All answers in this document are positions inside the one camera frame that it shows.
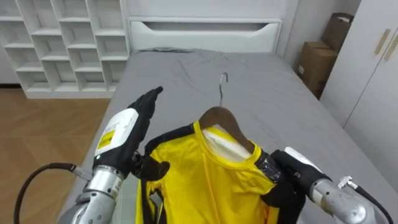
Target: cubby shelf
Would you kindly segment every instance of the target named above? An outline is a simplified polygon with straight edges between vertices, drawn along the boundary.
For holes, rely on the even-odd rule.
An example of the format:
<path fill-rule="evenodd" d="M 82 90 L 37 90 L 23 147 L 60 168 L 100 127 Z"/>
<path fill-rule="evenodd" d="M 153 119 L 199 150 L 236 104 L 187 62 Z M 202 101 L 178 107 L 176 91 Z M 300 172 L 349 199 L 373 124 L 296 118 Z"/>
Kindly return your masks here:
<path fill-rule="evenodd" d="M 28 98 L 109 98 L 130 50 L 120 0 L 2 0 L 0 45 Z"/>

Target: wooden hanger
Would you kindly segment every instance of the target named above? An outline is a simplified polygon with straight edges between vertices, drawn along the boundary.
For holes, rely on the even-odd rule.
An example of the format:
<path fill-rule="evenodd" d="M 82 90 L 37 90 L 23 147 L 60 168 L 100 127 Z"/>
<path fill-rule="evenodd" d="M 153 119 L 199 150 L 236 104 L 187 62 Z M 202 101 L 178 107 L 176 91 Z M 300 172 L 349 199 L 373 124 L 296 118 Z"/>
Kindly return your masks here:
<path fill-rule="evenodd" d="M 199 119 L 199 125 L 201 129 L 209 128 L 210 126 L 218 124 L 228 134 L 230 134 L 240 145 L 242 145 L 251 154 L 254 152 L 254 145 L 249 141 L 241 129 L 239 128 L 238 122 L 230 110 L 221 106 L 223 102 L 223 91 L 221 89 L 221 83 L 223 77 L 226 77 L 228 82 L 228 74 L 224 72 L 220 78 L 220 106 L 215 106 L 208 109 Z"/>

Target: door handle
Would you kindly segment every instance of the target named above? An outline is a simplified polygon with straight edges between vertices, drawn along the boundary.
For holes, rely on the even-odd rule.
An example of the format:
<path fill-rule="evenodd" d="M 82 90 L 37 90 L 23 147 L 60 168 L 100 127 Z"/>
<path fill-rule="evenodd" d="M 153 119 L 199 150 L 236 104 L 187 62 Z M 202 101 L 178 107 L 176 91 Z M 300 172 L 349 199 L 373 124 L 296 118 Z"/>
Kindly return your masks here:
<path fill-rule="evenodd" d="M 391 58 L 392 53 L 394 53 L 394 50 L 396 49 L 398 44 L 398 34 L 396 35 L 396 38 L 394 41 L 392 41 L 390 48 L 388 49 L 386 56 L 384 56 L 384 60 L 388 62 Z"/>
<path fill-rule="evenodd" d="M 387 40 L 388 35 L 390 34 L 391 30 L 390 29 L 386 29 L 383 33 L 383 35 L 380 38 L 380 41 L 376 47 L 376 49 L 374 50 L 374 54 L 378 55 L 381 51 L 381 48 L 383 47 L 384 43 Z"/>

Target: yellow jersey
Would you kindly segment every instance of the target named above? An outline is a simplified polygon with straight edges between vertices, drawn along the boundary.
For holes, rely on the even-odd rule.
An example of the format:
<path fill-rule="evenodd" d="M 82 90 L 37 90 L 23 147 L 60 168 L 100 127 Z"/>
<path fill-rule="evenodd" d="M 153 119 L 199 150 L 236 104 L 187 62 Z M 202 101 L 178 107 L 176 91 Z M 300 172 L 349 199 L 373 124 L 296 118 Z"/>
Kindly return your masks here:
<path fill-rule="evenodd" d="M 217 128 L 206 130 L 236 142 Z M 277 185 L 281 173 L 272 168 L 272 164 L 258 163 L 261 157 L 267 156 L 259 146 L 255 145 L 247 159 L 231 162 L 210 149 L 197 121 L 153 139 L 146 152 L 159 162 L 169 162 L 170 169 L 160 180 L 140 181 L 136 224 L 282 223 L 281 219 L 278 222 L 279 208 L 264 202 L 264 196 Z M 163 200 L 158 217 L 149 199 L 155 192 Z"/>

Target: yellow label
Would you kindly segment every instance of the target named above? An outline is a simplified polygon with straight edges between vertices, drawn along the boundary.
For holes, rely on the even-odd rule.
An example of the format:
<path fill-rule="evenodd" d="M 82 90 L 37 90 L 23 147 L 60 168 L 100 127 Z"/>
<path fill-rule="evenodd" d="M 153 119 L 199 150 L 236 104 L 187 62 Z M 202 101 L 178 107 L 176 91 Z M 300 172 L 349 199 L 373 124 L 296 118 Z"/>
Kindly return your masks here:
<path fill-rule="evenodd" d="M 114 131 L 115 131 L 115 130 L 108 131 L 107 133 L 105 133 L 104 135 L 102 135 L 101 140 L 99 140 L 99 144 L 98 144 L 97 149 L 101 149 L 102 147 L 105 147 L 105 146 L 111 144 Z"/>

